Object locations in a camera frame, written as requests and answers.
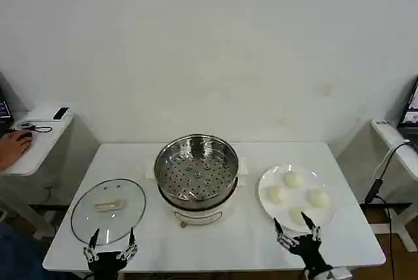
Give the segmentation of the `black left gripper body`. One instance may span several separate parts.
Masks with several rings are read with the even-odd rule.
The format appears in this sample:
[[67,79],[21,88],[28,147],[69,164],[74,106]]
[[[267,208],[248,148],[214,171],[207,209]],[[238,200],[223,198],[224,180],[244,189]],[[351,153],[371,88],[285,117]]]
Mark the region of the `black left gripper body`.
[[98,260],[88,260],[88,268],[91,272],[89,277],[98,280],[117,280],[119,272],[127,265],[124,256],[118,258],[121,252],[98,253]]

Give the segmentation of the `person's hand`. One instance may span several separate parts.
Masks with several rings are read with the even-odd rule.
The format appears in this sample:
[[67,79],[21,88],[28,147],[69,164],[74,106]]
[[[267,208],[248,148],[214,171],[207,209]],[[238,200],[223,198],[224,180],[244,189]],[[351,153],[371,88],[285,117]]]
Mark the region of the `person's hand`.
[[33,135],[31,131],[13,131],[1,137],[0,167],[4,171],[16,163],[31,147]]

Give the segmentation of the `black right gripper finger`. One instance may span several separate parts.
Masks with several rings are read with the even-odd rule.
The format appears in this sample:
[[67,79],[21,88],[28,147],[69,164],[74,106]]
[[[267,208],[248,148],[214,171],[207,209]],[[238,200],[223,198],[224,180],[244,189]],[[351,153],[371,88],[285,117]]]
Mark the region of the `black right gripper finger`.
[[277,242],[286,250],[293,251],[294,248],[298,245],[298,242],[290,237],[285,231],[283,230],[281,224],[278,222],[276,218],[273,218],[274,226],[276,230],[276,240]]
[[309,228],[310,234],[314,241],[321,241],[321,227],[317,226],[303,211],[301,212],[301,216],[306,223],[306,226]]

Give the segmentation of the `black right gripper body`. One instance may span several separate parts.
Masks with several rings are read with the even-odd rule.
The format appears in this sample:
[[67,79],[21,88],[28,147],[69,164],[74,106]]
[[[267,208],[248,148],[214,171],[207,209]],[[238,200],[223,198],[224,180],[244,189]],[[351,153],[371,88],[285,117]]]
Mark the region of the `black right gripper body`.
[[301,257],[308,273],[328,272],[332,269],[332,266],[327,264],[321,256],[320,245],[321,240],[318,237],[313,234],[305,234],[293,238],[293,244],[289,251]]

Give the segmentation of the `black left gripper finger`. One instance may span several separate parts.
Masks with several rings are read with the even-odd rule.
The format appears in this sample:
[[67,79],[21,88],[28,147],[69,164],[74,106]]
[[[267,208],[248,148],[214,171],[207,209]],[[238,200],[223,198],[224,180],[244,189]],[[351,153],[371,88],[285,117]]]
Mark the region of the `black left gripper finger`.
[[93,262],[99,259],[95,248],[99,237],[99,229],[97,229],[92,237],[89,239],[88,246],[83,248],[83,254],[88,262]]
[[124,251],[122,251],[117,256],[117,259],[123,260],[123,261],[130,261],[136,255],[137,251],[138,251],[138,245],[136,244],[136,241],[135,241],[135,233],[134,233],[133,227],[131,227],[130,233],[129,233],[128,246]]

